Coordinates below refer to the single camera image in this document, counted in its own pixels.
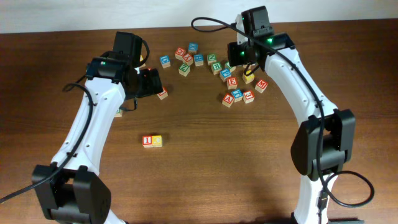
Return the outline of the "green block R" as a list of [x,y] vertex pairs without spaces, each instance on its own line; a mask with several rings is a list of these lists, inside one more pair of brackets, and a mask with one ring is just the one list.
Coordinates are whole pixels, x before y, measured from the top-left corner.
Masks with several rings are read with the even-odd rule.
[[222,66],[220,62],[214,62],[211,64],[211,71],[214,75],[217,75],[222,71]]

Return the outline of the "red block A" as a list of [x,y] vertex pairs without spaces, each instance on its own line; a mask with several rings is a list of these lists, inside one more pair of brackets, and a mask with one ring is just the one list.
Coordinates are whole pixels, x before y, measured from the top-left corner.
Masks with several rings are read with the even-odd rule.
[[234,97],[228,93],[225,94],[225,96],[222,99],[222,104],[230,108],[233,103],[234,103]]

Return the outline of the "red block I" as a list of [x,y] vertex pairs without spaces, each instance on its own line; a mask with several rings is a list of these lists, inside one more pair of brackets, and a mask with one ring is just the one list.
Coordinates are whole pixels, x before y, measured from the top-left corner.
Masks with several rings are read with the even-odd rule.
[[153,145],[152,145],[152,136],[143,136],[142,137],[142,146],[144,148],[153,147]]

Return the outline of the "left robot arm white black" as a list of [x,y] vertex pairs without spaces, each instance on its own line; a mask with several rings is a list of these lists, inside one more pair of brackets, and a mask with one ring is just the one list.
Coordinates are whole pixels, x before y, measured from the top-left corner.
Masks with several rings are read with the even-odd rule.
[[87,65],[83,98],[71,129],[50,165],[32,174],[48,220],[59,223],[122,223],[111,210],[111,191],[99,178],[104,144],[126,100],[161,93],[157,69],[142,69],[135,53],[106,52]]

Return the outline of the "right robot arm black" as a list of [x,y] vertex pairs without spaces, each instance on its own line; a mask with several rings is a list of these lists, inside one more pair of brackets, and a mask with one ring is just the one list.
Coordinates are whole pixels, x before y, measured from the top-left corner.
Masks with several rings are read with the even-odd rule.
[[353,149],[355,117],[351,110],[339,110],[317,87],[303,66],[299,52],[287,34],[250,37],[238,33],[228,44],[232,66],[256,63],[276,83],[298,123],[290,154],[300,173],[298,203],[293,223],[329,223],[331,192]]

